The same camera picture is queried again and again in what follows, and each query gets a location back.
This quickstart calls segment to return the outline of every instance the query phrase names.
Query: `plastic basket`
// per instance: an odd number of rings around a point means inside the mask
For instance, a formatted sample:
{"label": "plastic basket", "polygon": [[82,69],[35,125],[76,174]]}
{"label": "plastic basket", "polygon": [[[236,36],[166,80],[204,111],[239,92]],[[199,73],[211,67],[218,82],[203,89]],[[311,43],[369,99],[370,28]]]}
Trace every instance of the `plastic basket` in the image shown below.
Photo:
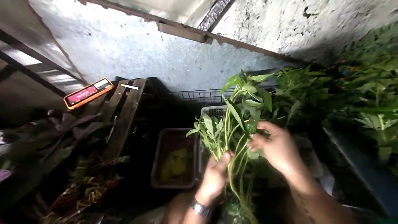
{"label": "plastic basket", "polygon": [[[201,110],[201,114],[205,113],[209,116],[214,116],[218,119],[223,119],[226,114],[227,105],[222,106],[205,106]],[[203,144],[202,137],[199,141],[199,157],[198,157],[198,173],[203,175],[205,173],[207,161],[209,160],[210,153]]]}
{"label": "plastic basket", "polygon": [[195,185],[196,182],[196,170],[197,170],[197,157],[198,157],[198,142],[197,138],[192,136],[193,139],[193,146],[191,149],[191,152],[189,152],[188,155],[188,163],[187,163],[187,169],[188,169],[188,174],[186,176],[190,177],[189,180],[183,180],[180,182],[168,182],[168,183],[162,183],[159,179],[159,172],[162,170],[162,163],[165,161],[165,153],[164,147],[163,147],[163,136],[168,133],[179,133],[181,134],[181,139],[185,137],[188,131],[190,131],[191,128],[165,128],[162,131],[160,131],[159,134],[159,140],[158,140],[158,146],[156,149],[156,154],[155,154],[155,161],[153,162],[152,166],[152,172],[151,172],[151,186],[156,189],[189,189],[192,188]]}
{"label": "plastic basket", "polygon": [[205,106],[201,110],[201,114],[205,113],[218,119],[223,119],[226,114],[227,105],[222,106]]}

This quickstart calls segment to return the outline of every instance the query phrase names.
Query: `metal watch band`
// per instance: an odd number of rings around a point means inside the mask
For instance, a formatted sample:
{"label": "metal watch band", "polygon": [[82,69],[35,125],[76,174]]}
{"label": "metal watch band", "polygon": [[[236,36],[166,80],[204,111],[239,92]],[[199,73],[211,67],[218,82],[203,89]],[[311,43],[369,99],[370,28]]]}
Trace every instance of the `metal watch band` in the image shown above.
{"label": "metal watch band", "polygon": [[196,199],[193,200],[191,207],[195,211],[195,214],[201,215],[206,219],[210,217],[210,208],[202,205]]}

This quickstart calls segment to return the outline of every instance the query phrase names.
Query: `finger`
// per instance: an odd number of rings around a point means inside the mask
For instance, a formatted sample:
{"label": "finger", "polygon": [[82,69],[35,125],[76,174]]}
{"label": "finger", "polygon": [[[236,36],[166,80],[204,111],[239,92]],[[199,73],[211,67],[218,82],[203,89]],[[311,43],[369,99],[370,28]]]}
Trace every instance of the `finger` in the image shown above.
{"label": "finger", "polygon": [[257,150],[261,149],[261,147],[259,147],[258,145],[255,145],[253,147],[250,148],[250,151],[255,152]]}
{"label": "finger", "polygon": [[227,151],[224,153],[224,155],[221,157],[219,163],[217,164],[216,168],[221,171],[224,172],[227,167],[229,162],[231,161],[231,154]]}
{"label": "finger", "polygon": [[212,156],[210,157],[209,161],[207,162],[207,167],[213,168],[213,167],[215,167],[215,166],[217,166],[217,160],[216,160],[216,158],[214,157],[214,155],[212,155]]}
{"label": "finger", "polygon": [[250,141],[248,142],[248,145],[247,145],[247,146],[250,148],[250,150],[251,150],[252,152],[257,151],[257,149],[258,149],[257,143],[256,143],[254,140],[250,140]]}
{"label": "finger", "polygon": [[257,123],[257,129],[262,129],[262,130],[267,130],[270,135],[278,133],[282,130],[281,127],[279,127],[276,124],[273,124],[268,121],[260,121]]}
{"label": "finger", "polygon": [[252,135],[252,141],[256,144],[256,145],[265,145],[267,144],[267,142],[269,141],[268,139],[266,139],[264,136],[260,135],[260,134],[254,134]]}

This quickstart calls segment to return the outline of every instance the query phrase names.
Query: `hand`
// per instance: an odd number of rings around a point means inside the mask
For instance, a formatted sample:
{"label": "hand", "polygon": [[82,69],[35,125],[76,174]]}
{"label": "hand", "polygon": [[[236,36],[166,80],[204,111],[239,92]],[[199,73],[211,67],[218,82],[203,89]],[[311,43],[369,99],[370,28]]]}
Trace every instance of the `hand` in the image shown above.
{"label": "hand", "polygon": [[205,176],[195,199],[205,205],[210,206],[213,200],[218,197],[227,181],[226,169],[231,161],[231,153],[224,153],[219,162],[212,155],[207,163]]}
{"label": "hand", "polygon": [[253,147],[252,151],[263,150],[269,163],[286,178],[307,170],[288,130],[267,121],[258,122],[257,129],[267,130],[270,136],[266,138],[258,133],[254,134],[248,143],[248,146]]}

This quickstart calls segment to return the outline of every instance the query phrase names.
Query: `metal grate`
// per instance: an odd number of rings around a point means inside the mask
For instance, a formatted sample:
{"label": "metal grate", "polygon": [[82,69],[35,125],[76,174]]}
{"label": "metal grate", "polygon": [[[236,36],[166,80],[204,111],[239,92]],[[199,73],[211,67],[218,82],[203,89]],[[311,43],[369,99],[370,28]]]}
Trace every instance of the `metal grate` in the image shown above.
{"label": "metal grate", "polygon": [[[173,96],[178,99],[188,101],[190,103],[202,103],[204,105],[222,105],[225,104],[222,96],[220,94],[221,89],[207,89],[207,90],[193,90],[193,91],[181,91],[181,92],[172,92]],[[228,89],[222,94],[229,98],[233,93],[234,89]]]}

